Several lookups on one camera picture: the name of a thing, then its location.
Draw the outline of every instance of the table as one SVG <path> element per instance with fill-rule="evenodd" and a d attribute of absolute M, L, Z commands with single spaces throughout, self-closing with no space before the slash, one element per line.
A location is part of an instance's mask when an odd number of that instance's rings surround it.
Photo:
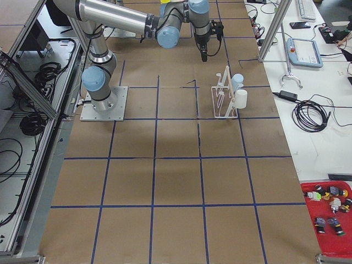
<path fill-rule="evenodd" d="M 267 29 L 274 15 L 264 14 L 260 10 L 260 4 L 254 4 L 258 9 L 257 22 Z M 271 5 L 262 8 L 264 12 L 271 12 Z M 324 21 L 316 9 L 317 20 L 310 23 L 322 24 Z M 283 20 L 285 32 L 292 37 L 311 39 L 312 28 L 293 30 L 289 22 L 299 21 L 296 1 L 293 0 L 287 15 Z M 316 37 L 318 48 L 321 54 L 338 53 L 335 45 L 326 44 L 318 31 Z M 272 46 L 265 58 L 264 66 L 270 87 L 273 92 L 281 89 L 298 94 L 298 99 L 309 99 L 313 94 L 320 94 L 330 97 L 336 106 L 352 106 L 352 86 L 348 81 L 347 66 L 344 56 L 333 56 L 323 58 L 324 66 L 321 69 L 292 66 L 292 73 L 297 76 L 304 86 L 299 89 L 295 81 L 286 80 L 281 87 L 279 80 L 286 74 L 285 53 L 281 34 L 277 34 L 278 45 Z M 327 104 L 327 100 L 315 97 L 314 101 L 320 104 Z M 328 127 L 320 133 L 307 133 L 300 130 L 292 121 L 291 112 L 295 107 L 294 103 L 275 98 L 276 106 L 290 147 L 299 180 L 301 182 L 310 180 L 328 179 L 327 173 L 350 173 L 352 164 L 350 162 L 350 147 L 352 144 L 352 127 L 339 127 L 330 118 Z M 336 109 L 336 117 L 340 124 L 352 123 L 350 109 Z"/>

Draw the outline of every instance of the small object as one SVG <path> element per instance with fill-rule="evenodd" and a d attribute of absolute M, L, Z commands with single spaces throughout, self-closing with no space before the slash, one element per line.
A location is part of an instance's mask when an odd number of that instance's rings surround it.
<path fill-rule="evenodd" d="M 315 185 L 315 189 L 317 190 L 318 193 L 320 193 L 321 197 L 324 199 L 324 200 L 329 200 L 330 198 L 330 193 L 328 193 L 327 191 L 325 191 L 325 189 L 320 186 L 320 185 Z"/>
<path fill-rule="evenodd" d="M 291 22 L 290 26 L 292 29 L 309 29 L 310 24 L 308 22 Z"/>
<path fill-rule="evenodd" d="M 248 93 L 246 90 L 240 89 L 235 93 L 235 102 L 234 107 L 236 109 L 243 109 L 247 106 L 247 96 Z"/>
<path fill-rule="evenodd" d="M 328 219 L 328 223 L 332 226 L 335 230 L 336 235 L 344 235 L 340 222 L 337 220 L 336 217 L 331 217 Z"/>
<path fill-rule="evenodd" d="M 324 218 L 316 217 L 314 219 L 314 226 L 316 227 L 318 234 L 325 234 L 326 222 Z"/>
<path fill-rule="evenodd" d="M 348 182 L 352 182 L 352 174 L 348 174 L 348 173 L 328 173 L 329 179 L 330 180 L 345 180 Z"/>
<path fill-rule="evenodd" d="M 348 213 L 351 210 L 352 200 L 347 198 L 345 202 L 339 207 L 343 213 Z"/>
<path fill-rule="evenodd" d="M 330 207 L 331 207 L 331 210 L 333 213 L 337 213 L 337 211 L 339 211 L 339 208 L 341 206 L 341 200 L 334 197 L 332 199 L 332 201 L 329 203 Z"/>
<path fill-rule="evenodd" d="M 273 92 L 273 94 L 276 95 L 277 97 L 279 97 L 281 99 L 285 99 L 287 101 L 291 101 L 291 102 L 297 101 L 297 93 L 286 92 L 286 91 L 281 90 L 280 93 Z"/>
<path fill-rule="evenodd" d="M 347 190 L 341 190 L 335 186 L 330 186 L 328 188 L 328 192 L 333 195 L 333 196 L 343 196 L 343 197 L 347 197 L 348 196 L 348 192 Z"/>
<path fill-rule="evenodd" d="M 242 74 L 236 73 L 231 78 L 233 92 L 236 92 L 238 89 L 243 87 L 244 77 Z"/>
<path fill-rule="evenodd" d="M 308 191 L 304 193 L 304 196 L 310 198 L 311 201 L 319 202 L 321 200 L 321 194 L 316 191 Z"/>
<path fill-rule="evenodd" d="M 51 53 L 54 53 L 54 50 L 53 50 L 52 46 L 50 45 L 50 43 L 48 43 L 45 48 L 46 48 L 46 51 L 47 51 L 46 54 L 48 55 L 48 57 L 50 57 Z"/>
<path fill-rule="evenodd" d="M 266 0 L 247 0 L 247 3 L 266 4 Z"/>

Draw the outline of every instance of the phone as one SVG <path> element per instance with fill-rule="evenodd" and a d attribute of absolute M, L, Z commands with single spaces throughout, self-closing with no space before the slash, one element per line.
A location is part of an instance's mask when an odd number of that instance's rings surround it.
<path fill-rule="evenodd" d="M 309 29 L 310 24 L 308 22 L 291 22 L 290 26 L 292 29 Z"/>

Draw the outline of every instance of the cable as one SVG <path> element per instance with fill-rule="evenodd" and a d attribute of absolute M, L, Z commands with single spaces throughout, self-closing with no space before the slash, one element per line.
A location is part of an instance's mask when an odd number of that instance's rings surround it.
<path fill-rule="evenodd" d="M 293 122 L 309 133 L 316 133 L 326 128 L 331 112 L 327 114 L 326 110 L 318 103 L 311 100 L 299 102 L 291 113 Z M 321 124 L 317 123 L 312 116 L 319 116 Z"/>
<path fill-rule="evenodd" d="M 31 113 L 22 119 L 20 129 L 26 136 L 36 136 L 43 132 L 45 125 L 39 113 Z"/>
<path fill-rule="evenodd" d="M 111 35 L 114 33 L 114 30 L 115 30 L 115 28 L 112 28 L 111 33 L 109 34 L 109 36 L 107 36 L 107 38 L 105 39 L 105 41 L 107 41 L 107 40 L 111 37 Z"/>
<path fill-rule="evenodd" d="M 245 6 L 250 6 L 250 7 L 253 7 L 253 8 L 254 8 L 254 9 L 249 10 L 249 11 L 247 12 L 247 15 L 249 16 L 249 18 L 250 18 L 250 20 L 251 20 L 251 23 L 252 23 L 252 26 L 253 26 L 253 24 L 255 23 L 255 21 L 256 21 L 256 19 L 257 19 L 257 17 L 258 17 L 258 9 L 257 9 L 254 5 L 252 5 L 252 4 L 245 4 Z M 253 11 L 255 11 L 256 13 L 255 13 L 255 15 L 251 18 L 251 16 L 249 15 L 249 13 L 251 13 L 251 12 L 253 12 Z"/>
<path fill-rule="evenodd" d="M 350 68 L 351 64 L 352 64 L 352 62 L 350 62 L 350 63 L 348 64 L 348 66 L 347 66 L 347 73 L 352 76 L 352 73 L 350 73 L 350 71 L 349 71 L 349 68 Z"/>
<path fill-rule="evenodd" d="M 334 55 L 341 55 L 342 52 L 340 53 L 334 53 L 334 54 L 320 54 L 321 57 L 328 57 L 328 56 L 334 56 Z"/>
<path fill-rule="evenodd" d="M 274 11 L 273 12 L 264 12 L 263 11 L 263 6 L 266 6 L 267 4 L 273 4 L 274 5 Z M 268 2 L 267 3 L 265 3 L 265 4 L 263 4 L 263 5 L 261 5 L 260 6 L 260 11 L 261 12 L 263 12 L 264 14 L 267 14 L 267 15 L 272 15 L 272 14 L 275 14 L 276 13 L 276 8 L 278 7 L 279 5 L 277 4 L 277 3 L 274 3 L 274 2 L 272 2 L 272 1 L 270 1 L 270 0 L 268 0 Z"/>
<path fill-rule="evenodd" d="M 315 25 L 315 26 L 313 27 L 314 36 L 313 36 L 310 40 L 313 40 L 313 39 L 317 36 L 317 33 L 315 32 L 315 28 L 316 28 L 317 26 L 323 26 L 323 27 L 326 27 L 326 26 L 327 26 L 327 24 L 322 23 L 322 24 Z"/>
<path fill-rule="evenodd" d="M 156 29 L 156 32 L 158 33 L 158 31 L 165 25 L 165 23 L 167 22 L 167 20 L 169 19 L 169 17 L 172 15 L 172 11 L 176 10 L 181 17 L 183 17 L 183 14 L 180 12 L 180 10 L 178 10 L 176 7 L 171 8 L 171 10 L 169 11 L 169 13 L 167 14 L 165 20 L 163 21 L 163 23 Z"/>
<path fill-rule="evenodd" d="M 9 171 L 11 171 L 14 167 L 16 167 L 15 170 L 13 172 L 11 172 L 10 175 L 8 177 L 6 177 L 4 180 L 1 180 L 0 183 L 3 183 L 4 181 L 8 180 L 9 178 L 11 178 L 17 172 L 18 168 L 21 165 L 21 157 L 22 157 L 22 153 L 23 153 L 23 146 L 22 146 L 20 141 L 18 141 L 17 139 L 12 139 L 12 138 L 0 139 L 0 141 L 4 141 L 4 140 L 12 140 L 12 141 L 17 142 L 19 144 L 19 146 L 20 146 L 20 153 L 14 151 L 14 150 L 3 150 L 3 151 L 0 152 L 0 154 L 1 153 L 11 152 L 11 153 L 14 153 L 17 156 L 16 162 L 9 169 L 7 169 L 4 172 L 1 172 L 0 175 L 5 175 Z"/>
<path fill-rule="evenodd" d="M 284 32 L 285 35 L 287 35 L 288 37 L 290 37 L 292 39 L 292 36 L 287 34 L 286 32 Z"/>
<path fill-rule="evenodd" d="M 42 138 L 42 134 L 40 135 L 40 138 L 38 139 L 38 142 L 41 141 L 41 138 Z M 17 195 L 18 196 L 18 200 L 17 200 L 16 206 L 15 206 L 14 210 L 11 213 L 9 213 L 7 218 L 5 218 L 4 220 L 0 221 L 0 227 L 8 224 L 12 220 L 12 218 L 17 214 L 17 210 L 18 210 L 18 208 L 19 208 L 19 206 L 20 206 L 20 204 L 22 202 L 23 194 L 24 194 L 24 192 L 26 190 L 27 182 L 28 182 L 28 180 L 29 180 L 29 178 L 31 176 L 31 173 L 32 173 L 32 169 L 33 169 L 33 166 L 34 166 L 34 160 L 35 160 L 35 158 L 37 156 L 38 150 L 39 150 L 38 144 L 36 143 L 36 148 L 34 150 L 34 154 L 33 154 L 33 158 L 32 158 L 31 163 L 30 163 L 29 170 L 27 172 L 27 175 L 26 175 L 25 179 L 23 180 L 23 185 L 22 185 L 21 192 L 20 192 L 19 195 Z"/>
<path fill-rule="evenodd" d="M 322 131 L 323 129 L 326 128 L 331 114 L 332 114 L 333 119 L 335 120 L 336 124 L 339 127 L 347 127 L 347 126 L 352 125 L 352 123 L 340 124 L 337 121 L 336 113 L 335 113 L 336 108 L 352 109 L 352 106 L 335 106 L 333 100 L 327 96 L 314 94 L 308 100 L 300 101 L 300 100 L 297 100 L 296 98 L 291 100 L 292 98 L 289 99 L 289 98 L 282 97 L 278 93 L 273 93 L 273 94 L 284 99 L 284 100 L 293 101 L 293 102 L 297 103 L 297 105 L 295 106 L 295 108 L 293 109 L 293 111 L 291 113 L 291 117 L 292 117 L 293 122 L 303 131 L 306 131 L 309 133 L 315 133 L 315 132 Z M 329 104 L 328 105 L 319 104 L 317 102 L 312 101 L 312 99 L 315 96 L 325 98 L 326 100 L 328 100 Z M 332 113 L 331 113 L 331 111 L 329 111 L 327 113 L 327 111 L 325 110 L 325 107 L 333 108 Z M 315 117 L 315 118 L 319 117 L 321 122 L 318 123 L 317 121 L 315 121 L 313 119 L 313 117 Z"/>
<path fill-rule="evenodd" d="M 325 98 L 326 100 L 328 100 L 329 104 L 330 105 L 321 105 L 322 107 L 331 107 L 333 108 L 332 110 L 332 115 L 333 115 L 333 118 L 336 122 L 336 124 L 339 126 L 339 127 L 347 127 L 347 126 L 350 126 L 352 124 L 344 124 L 344 125 L 341 125 L 338 121 L 337 121 L 337 118 L 336 118 L 336 115 L 335 115 L 335 109 L 336 108 L 347 108 L 347 109 L 352 109 L 352 106 L 335 106 L 334 105 L 334 101 L 332 101 L 331 98 L 327 97 L 327 96 L 324 96 L 324 95 L 318 95 L 318 94 L 314 94 L 312 95 L 312 97 L 310 99 L 312 99 L 314 96 L 320 96 L 322 98 Z"/>
<path fill-rule="evenodd" d="M 15 89 L 12 87 L 11 83 L 8 80 L 0 82 L 0 84 L 2 84 L 2 85 L 5 85 L 6 83 L 11 88 L 12 92 L 14 92 Z M 2 108 L 2 110 L 11 110 L 13 107 L 15 107 L 15 105 L 17 105 L 17 103 L 18 103 L 18 100 L 15 98 L 11 106 L 9 106 L 7 108 Z"/>
<path fill-rule="evenodd" d="M 12 85 L 11 85 L 11 83 L 8 81 L 8 80 L 6 80 L 6 81 L 3 81 L 3 82 L 0 82 L 0 84 L 8 84 L 9 85 L 9 87 L 14 91 L 15 89 L 12 87 Z"/>
<path fill-rule="evenodd" d="M 216 52 L 215 52 L 214 54 L 207 54 L 207 53 L 205 54 L 205 53 L 203 53 L 202 50 L 200 49 L 200 47 L 198 46 L 196 40 L 195 40 L 195 43 L 196 43 L 197 49 L 200 51 L 200 53 L 201 53 L 202 55 L 205 55 L 205 56 L 207 56 L 207 57 L 214 57 L 214 56 L 216 56 L 216 55 L 219 53 L 219 51 L 220 51 L 220 49 L 221 49 L 222 39 L 219 40 L 218 50 L 216 50 Z"/>

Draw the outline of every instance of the shelf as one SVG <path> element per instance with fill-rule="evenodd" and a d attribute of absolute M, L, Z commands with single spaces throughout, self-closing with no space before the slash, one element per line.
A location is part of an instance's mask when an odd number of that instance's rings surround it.
<path fill-rule="evenodd" d="M 71 41 L 51 41 L 50 44 L 53 48 L 53 53 L 48 53 L 44 58 L 39 57 L 37 52 L 23 52 L 20 57 L 16 58 L 16 61 L 21 65 L 24 72 L 29 78 L 33 79 L 39 70 L 39 67 L 43 63 L 47 62 L 58 62 L 61 64 L 62 68 L 66 66 L 69 62 L 71 56 L 71 61 L 67 67 L 67 70 L 58 78 L 56 89 L 54 92 L 54 97 L 52 101 L 52 107 L 56 112 L 61 111 L 62 103 L 67 93 L 67 89 L 72 77 L 72 72 L 76 66 L 76 60 L 80 53 L 80 45 L 77 39 L 73 39 L 75 43 Z M 8 107 L 13 103 L 12 89 L 1 89 L 1 100 L 0 106 Z M 30 111 L 31 109 L 26 108 L 24 103 L 21 108 Z M 23 146 L 23 155 L 21 158 L 21 165 L 17 172 L 4 183 L 0 183 L 0 220 L 5 219 L 9 212 L 13 212 L 18 201 L 18 194 L 20 194 L 24 179 L 28 174 L 30 164 L 35 154 L 36 141 L 38 141 L 39 136 L 26 136 L 19 129 L 19 124 L 24 116 L 28 113 L 23 112 L 16 105 L 12 111 L 14 112 L 10 121 L 6 124 L 2 132 L 0 133 L 0 139 L 4 138 L 14 138 L 21 142 Z M 16 215 L 13 219 L 6 225 L 0 227 L 0 235 L 3 235 L 3 242 L 0 243 L 0 256 L 1 255 L 11 255 L 16 246 L 17 236 L 19 233 L 22 220 L 26 213 L 29 201 L 32 196 L 32 191 L 34 189 L 36 180 L 39 176 L 39 171 L 42 166 L 46 150 L 52 136 L 57 120 L 48 120 L 46 127 L 42 133 L 42 138 L 38 144 L 38 152 L 34 159 L 34 166 L 32 172 L 28 178 L 23 197 L 21 199 L 20 205 L 16 211 Z M 0 150 L 14 150 L 20 152 L 19 144 L 15 141 L 6 140 L 0 141 Z M 14 162 L 17 160 L 17 156 L 10 152 L 6 152 L 8 155 L 0 156 L 0 172 L 6 171 L 10 168 Z"/>

